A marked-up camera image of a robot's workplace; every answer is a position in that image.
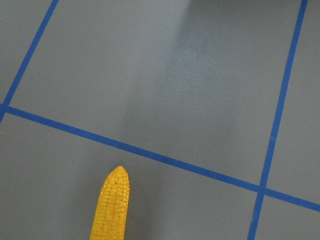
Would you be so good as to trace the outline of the yellow corn cob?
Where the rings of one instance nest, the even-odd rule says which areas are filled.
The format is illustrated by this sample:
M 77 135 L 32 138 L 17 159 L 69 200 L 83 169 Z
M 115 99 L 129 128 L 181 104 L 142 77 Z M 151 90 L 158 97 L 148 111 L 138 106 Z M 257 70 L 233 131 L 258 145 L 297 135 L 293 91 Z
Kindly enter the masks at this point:
M 91 240 L 125 238 L 129 199 L 129 176 L 120 165 L 108 174 L 102 184 L 89 236 Z

